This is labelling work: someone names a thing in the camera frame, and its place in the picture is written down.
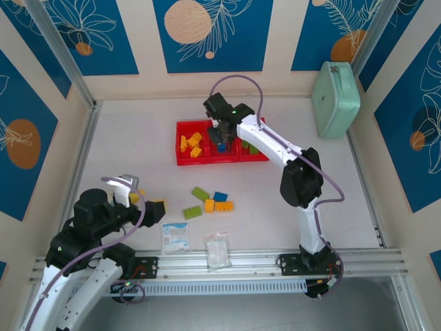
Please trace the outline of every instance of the green lego brick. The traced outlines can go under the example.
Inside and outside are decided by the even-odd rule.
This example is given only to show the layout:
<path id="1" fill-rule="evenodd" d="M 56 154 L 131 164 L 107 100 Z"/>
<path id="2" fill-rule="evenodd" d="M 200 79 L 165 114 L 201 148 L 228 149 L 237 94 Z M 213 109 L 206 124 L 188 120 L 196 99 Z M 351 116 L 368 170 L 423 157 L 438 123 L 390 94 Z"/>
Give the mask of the green lego brick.
<path id="1" fill-rule="evenodd" d="M 184 219 L 193 219 L 202 216 L 202 209 L 198 205 L 195 207 L 184 209 Z"/>
<path id="2" fill-rule="evenodd" d="M 202 188 L 198 188 L 198 187 L 195 187 L 192 190 L 192 195 L 198 198 L 199 200 L 201 200 L 202 202 L 205 202 L 205 200 L 209 199 L 209 194 L 206 193 L 206 191 L 204 191 Z"/>
<path id="3" fill-rule="evenodd" d="M 250 154 L 259 154 L 259 150 L 255 148 L 252 144 L 249 145 L 249 153 Z"/>

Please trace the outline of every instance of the yellow lego brick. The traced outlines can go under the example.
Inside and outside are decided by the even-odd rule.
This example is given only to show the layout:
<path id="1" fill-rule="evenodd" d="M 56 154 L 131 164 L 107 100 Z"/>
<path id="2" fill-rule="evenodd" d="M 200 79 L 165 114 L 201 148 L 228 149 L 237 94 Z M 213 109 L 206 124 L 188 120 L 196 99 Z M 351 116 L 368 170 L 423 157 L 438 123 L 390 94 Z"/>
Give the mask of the yellow lego brick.
<path id="1" fill-rule="evenodd" d="M 185 136 L 181 136 L 181 152 L 184 153 L 187 149 L 187 139 Z"/>
<path id="2" fill-rule="evenodd" d="M 199 132 L 195 132 L 192 135 L 192 138 L 195 138 L 195 140 L 197 140 L 198 142 L 202 140 L 202 135 Z"/>
<path id="3" fill-rule="evenodd" d="M 143 195 L 143 197 L 145 196 L 145 191 L 144 190 L 139 190 L 139 192 Z M 137 195 L 136 193 L 129 193 L 129 198 L 130 201 L 136 205 L 136 203 L 139 201 L 139 195 Z"/>
<path id="4" fill-rule="evenodd" d="M 214 211 L 214 200 L 207 199 L 205 200 L 205 212 L 213 212 Z"/>
<path id="5" fill-rule="evenodd" d="M 167 200 L 165 200 L 165 199 L 152 199 L 150 201 L 151 202 L 163 202 L 164 203 L 165 213 L 167 213 Z"/>
<path id="6" fill-rule="evenodd" d="M 197 141 L 195 138 L 190 138 L 187 140 L 187 145 L 190 148 L 195 148 L 195 147 L 199 147 L 199 141 Z"/>
<path id="7" fill-rule="evenodd" d="M 231 201 L 216 202 L 214 209 L 217 212 L 231 212 L 234 209 L 234 205 Z"/>
<path id="8" fill-rule="evenodd" d="M 200 157 L 202 155 L 202 150 L 199 147 L 195 147 L 190 152 L 191 157 Z"/>

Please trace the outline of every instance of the red compartment tray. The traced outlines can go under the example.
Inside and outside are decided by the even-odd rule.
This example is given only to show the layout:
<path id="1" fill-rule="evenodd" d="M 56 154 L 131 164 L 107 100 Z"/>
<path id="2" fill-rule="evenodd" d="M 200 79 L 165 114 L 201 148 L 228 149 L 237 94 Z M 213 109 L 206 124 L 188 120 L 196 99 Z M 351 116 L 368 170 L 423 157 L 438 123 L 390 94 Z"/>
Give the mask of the red compartment tray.
<path id="1" fill-rule="evenodd" d="M 213 124 L 210 120 L 176 123 L 176 163 L 178 166 L 269 160 L 261 152 L 259 152 L 259 154 L 250 154 L 248 149 L 242 148 L 242 141 L 239 138 L 234 139 L 230 151 L 219 153 L 217 146 L 214 145 L 208 137 L 207 129 L 212 126 Z M 181 152 L 181 135 L 185 136 L 186 139 L 190 139 L 195 132 L 199 132 L 202 135 L 202 140 L 199 143 L 199 147 L 202 150 L 202 155 L 200 157 L 191 157 L 191 148 L 187 148 L 185 152 Z"/>

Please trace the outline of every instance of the small plastic bag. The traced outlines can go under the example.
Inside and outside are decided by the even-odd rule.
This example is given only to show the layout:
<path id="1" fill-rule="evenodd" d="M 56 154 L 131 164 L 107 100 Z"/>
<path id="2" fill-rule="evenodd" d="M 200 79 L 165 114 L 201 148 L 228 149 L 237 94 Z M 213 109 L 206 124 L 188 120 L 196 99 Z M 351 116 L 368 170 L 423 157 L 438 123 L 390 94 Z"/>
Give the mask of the small plastic bag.
<path id="1" fill-rule="evenodd" d="M 189 251 L 188 223 L 163 224 L 162 230 L 163 254 Z"/>
<path id="2" fill-rule="evenodd" d="M 229 259 L 228 233 L 223 232 L 204 237 L 203 242 L 207 249 L 209 269 L 221 269 L 232 265 Z"/>

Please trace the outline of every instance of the mint green case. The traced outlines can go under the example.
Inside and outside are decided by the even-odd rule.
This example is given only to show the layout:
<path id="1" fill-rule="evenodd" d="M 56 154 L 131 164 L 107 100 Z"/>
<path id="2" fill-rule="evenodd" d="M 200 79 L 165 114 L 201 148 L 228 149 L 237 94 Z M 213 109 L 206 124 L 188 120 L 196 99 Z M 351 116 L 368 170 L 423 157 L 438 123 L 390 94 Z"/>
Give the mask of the mint green case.
<path id="1" fill-rule="evenodd" d="M 317 133 L 341 138 L 360 109 L 360 95 L 347 62 L 324 62 L 312 92 Z"/>

